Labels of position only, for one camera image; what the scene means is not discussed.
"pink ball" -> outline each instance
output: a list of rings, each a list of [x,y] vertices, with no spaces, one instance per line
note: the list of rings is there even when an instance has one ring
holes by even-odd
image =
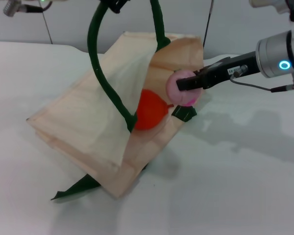
[[[174,105],[180,106],[192,106],[195,104],[196,100],[199,98],[202,91],[201,88],[190,90],[190,91],[180,91],[177,87],[176,81],[181,78],[196,76],[190,70],[179,70],[173,73],[167,80],[166,91],[169,100]]]

